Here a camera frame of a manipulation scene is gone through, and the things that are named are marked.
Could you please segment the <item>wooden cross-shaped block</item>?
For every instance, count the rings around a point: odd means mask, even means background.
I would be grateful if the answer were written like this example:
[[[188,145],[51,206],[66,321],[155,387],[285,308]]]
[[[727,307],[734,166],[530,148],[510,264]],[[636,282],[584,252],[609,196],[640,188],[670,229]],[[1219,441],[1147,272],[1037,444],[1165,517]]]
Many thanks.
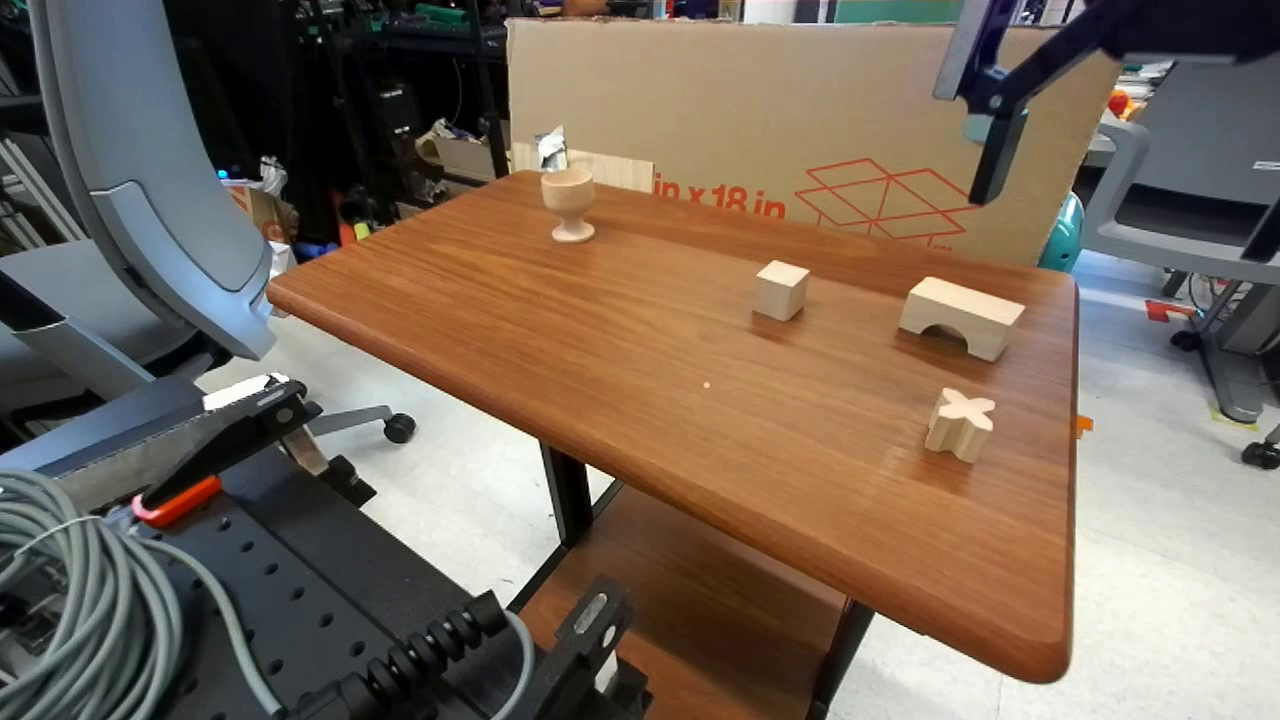
[[[924,447],[977,464],[995,428],[989,416],[995,407],[991,398],[970,398],[957,389],[942,388],[928,421]]]

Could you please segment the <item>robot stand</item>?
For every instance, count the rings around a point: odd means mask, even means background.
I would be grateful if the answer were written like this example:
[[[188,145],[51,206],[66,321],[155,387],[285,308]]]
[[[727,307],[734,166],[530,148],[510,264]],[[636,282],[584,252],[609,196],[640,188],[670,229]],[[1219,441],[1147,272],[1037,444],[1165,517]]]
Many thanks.
[[[268,380],[157,380],[0,445],[0,720],[509,720],[556,632],[371,524],[310,423],[177,524],[133,518],[177,459],[155,438]]]

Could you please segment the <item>black clamp with orange tip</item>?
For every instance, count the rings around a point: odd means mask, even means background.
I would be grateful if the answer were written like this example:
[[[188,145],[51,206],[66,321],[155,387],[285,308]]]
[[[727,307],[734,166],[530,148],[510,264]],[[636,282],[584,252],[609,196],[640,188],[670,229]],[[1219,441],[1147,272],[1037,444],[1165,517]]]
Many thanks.
[[[137,521],[166,529],[223,492],[221,474],[270,445],[302,430],[321,414],[298,380],[268,380],[155,438],[175,460],[146,462],[148,480],[131,500]]]

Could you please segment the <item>grey office chair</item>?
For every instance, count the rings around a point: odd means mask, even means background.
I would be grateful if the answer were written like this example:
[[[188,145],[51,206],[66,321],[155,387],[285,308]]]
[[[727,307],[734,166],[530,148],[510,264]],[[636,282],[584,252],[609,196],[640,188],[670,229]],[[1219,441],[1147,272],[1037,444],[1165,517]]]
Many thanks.
[[[38,105],[83,234],[0,255],[0,428],[79,416],[276,343],[274,252],[215,174],[163,0],[29,0]]]

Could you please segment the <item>wooden arch block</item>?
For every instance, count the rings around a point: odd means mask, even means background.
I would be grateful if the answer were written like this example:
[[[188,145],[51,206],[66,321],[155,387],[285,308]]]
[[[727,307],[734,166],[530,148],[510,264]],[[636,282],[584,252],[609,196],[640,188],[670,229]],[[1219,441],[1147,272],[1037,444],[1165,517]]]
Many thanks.
[[[987,363],[998,361],[1025,306],[937,277],[927,277],[908,293],[899,328],[922,334],[945,327],[959,334],[966,351]]]

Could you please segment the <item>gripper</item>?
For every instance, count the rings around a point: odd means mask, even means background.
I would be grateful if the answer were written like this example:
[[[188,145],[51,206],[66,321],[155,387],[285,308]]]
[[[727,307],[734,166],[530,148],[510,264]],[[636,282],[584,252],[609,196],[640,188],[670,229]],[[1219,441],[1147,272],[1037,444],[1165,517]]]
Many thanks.
[[[963,0],[934,82],[934,99],[965,97],[989,122],[969,192],[1002,192],[1027,124],[1028,102],[1101,47],[1115,59],[1208,59],[1245,64],[1280,53],[1280,0],[1098,0],[1006,70],[998,47],[1012,0]]]

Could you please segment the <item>black cluttered shelf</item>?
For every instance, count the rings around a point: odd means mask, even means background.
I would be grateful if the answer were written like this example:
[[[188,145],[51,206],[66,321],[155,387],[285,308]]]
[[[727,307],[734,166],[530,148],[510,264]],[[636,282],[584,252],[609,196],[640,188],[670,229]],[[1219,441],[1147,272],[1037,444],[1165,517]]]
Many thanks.
[[[506,23],[529,0],[163,0],[220,176],[278,184],[312,258],[399,204],[431,205],[448,170],[434,126],[507,137]]]

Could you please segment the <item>large cardboard box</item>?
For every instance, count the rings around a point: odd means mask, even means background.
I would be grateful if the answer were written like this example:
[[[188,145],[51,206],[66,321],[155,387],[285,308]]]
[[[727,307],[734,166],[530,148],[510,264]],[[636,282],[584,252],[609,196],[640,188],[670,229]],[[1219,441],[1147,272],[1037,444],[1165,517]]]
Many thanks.
[[[649,161],[655,195],[1036,265],[1120,73],[1093,56],[1029,106],[1006,184],[933,96],[948,26],[511,20],[511,132]]]

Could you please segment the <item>wooden goblet cup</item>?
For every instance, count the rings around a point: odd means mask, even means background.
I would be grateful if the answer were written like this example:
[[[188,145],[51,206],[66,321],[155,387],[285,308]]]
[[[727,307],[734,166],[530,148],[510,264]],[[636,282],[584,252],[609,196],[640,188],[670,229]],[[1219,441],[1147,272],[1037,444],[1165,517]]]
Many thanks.
[[[541,173],[544,206],[558,219],[550,237],[558,243],[581,243],[595,236],[585,213],[595,201],[594,177],[589,169],[571,167]]]

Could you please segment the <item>wooden cube block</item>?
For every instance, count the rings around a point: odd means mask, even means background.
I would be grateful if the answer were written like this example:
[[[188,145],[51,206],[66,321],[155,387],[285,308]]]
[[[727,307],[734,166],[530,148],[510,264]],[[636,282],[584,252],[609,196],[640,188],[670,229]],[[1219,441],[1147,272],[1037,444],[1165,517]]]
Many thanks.
[[[810,272],[773,260],[755,275],[753,311],[777,322],[790,322],[804,307]]]

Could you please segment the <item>small open cardboard box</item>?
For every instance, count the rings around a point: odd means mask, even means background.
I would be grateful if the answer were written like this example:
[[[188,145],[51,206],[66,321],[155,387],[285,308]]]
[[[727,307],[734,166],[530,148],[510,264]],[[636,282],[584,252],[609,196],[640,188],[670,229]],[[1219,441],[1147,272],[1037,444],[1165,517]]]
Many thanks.
[[[223,186],[265,240],[274,243],[294,242],[300,215],[289,202],[247,182],[224,181]]]

